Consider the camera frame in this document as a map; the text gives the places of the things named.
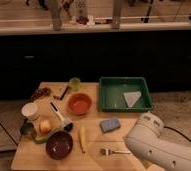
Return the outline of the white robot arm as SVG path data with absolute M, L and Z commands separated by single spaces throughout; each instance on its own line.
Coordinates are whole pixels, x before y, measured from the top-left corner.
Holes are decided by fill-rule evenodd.
M 160 139 L 164 123 L 156 115 L 142 113 L 124 137 L 132 154 L 167 171 L 191 171 L 191 147 Z

